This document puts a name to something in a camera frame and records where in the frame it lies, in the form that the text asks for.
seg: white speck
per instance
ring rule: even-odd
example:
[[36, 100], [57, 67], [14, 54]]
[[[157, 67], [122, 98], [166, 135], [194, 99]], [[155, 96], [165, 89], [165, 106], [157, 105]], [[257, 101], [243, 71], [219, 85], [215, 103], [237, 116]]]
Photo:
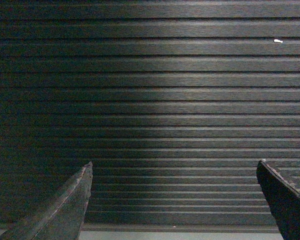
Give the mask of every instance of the white speck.
[[275, 43], [279, 43], [279, 44], [282, 44], [284, 41], [281, 41], [281, 40], [279, 40], [279, 39], [275, 39], [275, 40], [273, 40]]

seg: horizontal slat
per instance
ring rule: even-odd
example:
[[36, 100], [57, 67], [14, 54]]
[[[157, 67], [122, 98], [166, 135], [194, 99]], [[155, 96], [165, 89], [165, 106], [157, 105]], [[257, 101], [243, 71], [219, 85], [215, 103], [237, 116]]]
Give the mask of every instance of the horizontal slat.
[[10, 89], [0, 101], [300, 101], [300, 88]]
[[300, 127], [35, 127], [0, 126], [0, 136], [99, 138], [298, 138]]
[[92, 205], [91, 212], [99, 211], [145, 211], [145, 212], [269, 212], [267, 206], [148, 206], [148, 205]]
[[300, 126], [300, 115], [56, 115], [0, 114], [0, 125], [23, 126]]
[[0, 4], [0, 20], [300, 17], [300, 0]]
[[[53, 189], [54, 191], [60, 187], [61, 184], [58, 182], [0, 182], [1, 194], [6, 196], [17, 195], [18, 192], [29, 192], [33, 190], [46, 190]], [[261, 191], [260, 185], [258, 184], [162, 184], [162, 185], [127, 185], [127, 184], [94, 184], [91, 187], [93, 192], [112, 192], [112, 191], [123, 191], [123, 192], [206, 192], [206, 191], [229, 191], [229, 192], [257, 192]]]
[[300, 73], [0, 73], [0, 87], [300, 87]]
[[258, 184], [255, 176], [117, 176], [100, 175], [100, 184]]
[[[9, 161], [11, 161], [15, 166], [20, 166], [24, 161], [27, 161], [27, 158], [19, 159], [13, 156], [10, 156]], [[0, 168], [5, 166], [5, 160], [7, 158], [0, 157]], [[286, 167], [286, 168], [300, 168], [300, 158], [267, 158], [268, 161], [270, 161], [274, 166], [276, 167]], [[42, 166], [42, 167], [55, 167], [55, 166], [69, 166], [69, 167], [81, 167], [85, 163], [91, 161], [93, 165], [98, 166], [99, 168], [108, 168], [108, 167], [114, 167], [114, 168], [121, 168], [121, 167], [129, 167], [129, 168], [164, 168], [164, 167], [203, 167], [203, 168], [221, 168], [221, 167], [250, 167], [257, 169], [258, 162], [260, 161], [260, 158], [85, 158], [85, 157], [55, 157], [55, 156], [45, 156], [45, 157], [37, 157], [35, 159], [31, 159], [31, 163], [34, 166]], [[22, 175], [15, 176], [15, 178], [23, 179]], [[174, 184], [177, 180], [185, 181], [183, 183], [185, 184], [200, 184], [205, 183], [205, 181], [211, 181], [206, 183], [211, 184], [226, 184], [227, 182], [224, 181], [224, 177], [221, 177], [221, 179], [218, 179], [220, 177], [216, 176], [209, 176], [209, 177], [202, 177], [200, 176], [200, 179], [194, 179], [193, 176], [184, 176], [180, 177], [180, 179], [171, 177], [163, 177], [161, 179], [160, 176], [148, 176], [146, 179], [140, 179], [140, 177], [135, 177], [130, 179], [123, 178], [120, 182], [120, 179], [118, 179], [115, 175], [109, 175], [109, 176], [99, 176], [98, 180], [100, 182], [105, 183], [131, 183], [131, 184], [137, 184], [140, 181], [140, 183], [145, 184], [155, 184], [155, 183], [161, 183], [161, 184]], [[238, 182], [238, 181], [250, 181], [249, 178], [252, 178], [253, 182]], [[228, 181], [235, 181], [235, 182], [229, 182], [229, 183], [247, 183], [247, 184], [254, 184], [255, 180], [257, 180], [256, 176], [248, 177], [248, 176], [241, 176], [241, 177], [234, 177], [231, 176], [231, 179], [228, 179]]]
[[269, 213], [240, 212], [90, 212], [85, 214], [87, 223], [108, 224], [224, 224], [224, 225], [275, 225], [276, 222]]
[[124, 199], [140, 199], [140, 198], [170, 198], [170, 199], [264, 199], [262, 191], [206, 191], [206, 192], [130, 192], [130, 191], [104, 191], [93, 192], [92, 198], [124, 198]]
[[300, 148], [300, 138], [4, 138], [0, 147], [99, 149], [149, 148]]
[[256, 206], [256, 207], [268, 207], [265, 199], [213, 199], [213, 198], [202, 198], [202, 199], [115, 199], [115, 198], [91, 198], [89, 205], [213, 205], [213, 206]]
[[300, 57], [0, 58], [0, 73], [136, 71], [300, 72]]
[[0, 57], [133, 55], [300, 55], [300, 40], [85, 40], [0, 42]]
[[0, 102], [0, 114], [300, 114], [300, 102]]
[[89, 148], [22, 148], [0, 147], [0, 156], [29, 158], [300, 158], [300, 148], [146, 148], [146, 149], [89, 149]]
[[123, 192], [205, 192], [205, 191], [260, 191], [259, 184], [93, 184], [91, 190], [94, 192], [123, 191]]
[[300, 37], [300, 20], [0, 22], [0, 39]]

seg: metal shutter door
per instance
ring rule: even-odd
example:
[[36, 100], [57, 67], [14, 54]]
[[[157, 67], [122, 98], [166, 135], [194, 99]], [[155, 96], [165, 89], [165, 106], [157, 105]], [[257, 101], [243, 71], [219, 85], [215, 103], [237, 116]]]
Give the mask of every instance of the metal shutter door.
[[87, 222], [275, 225], [260, 159], [300, 179], [300, 0], [0, 4], [0, 222], [92, 161]]

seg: floor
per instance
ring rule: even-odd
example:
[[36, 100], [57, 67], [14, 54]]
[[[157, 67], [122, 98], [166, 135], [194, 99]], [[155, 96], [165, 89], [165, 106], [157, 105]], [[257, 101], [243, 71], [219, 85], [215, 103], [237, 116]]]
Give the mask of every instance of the floor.
[[283, 240], [277, 233], [82, 231], [79, 240]]

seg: wooden plank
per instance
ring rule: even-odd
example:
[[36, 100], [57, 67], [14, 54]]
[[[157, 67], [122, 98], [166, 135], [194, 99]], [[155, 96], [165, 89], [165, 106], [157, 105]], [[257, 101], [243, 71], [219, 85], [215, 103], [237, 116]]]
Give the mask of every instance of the wooden plank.
[[300, 127], [300, 115], [79, 115], [0, 114], [0, 125], [73, 127]]
[[300, 55], [300, 40], [284, 39], [145, 39], [0, 41], [0, 57], [151, 55]]
[[300, 72], [300, 57], [0, 58], [0, 73], [140, 71]]
[[91, 184], [92, 163], [90, 162], [74, 174], [53, 198], [41, 204], [37, 212], [21, 219], [4, 232], [0, 240], [77, 239], [91, 195]]
[[0, 22], [0, 39], [300, 37], [300, 20]]
[[0, 101], [135, 102], [135, 101], [300, 101], [300, 88], [0, 88]]
[[300, 0], [0, 4], [0, 20], [300, 17]]
[[0, 87], [300, 87], [300, 73], [0, 73]]

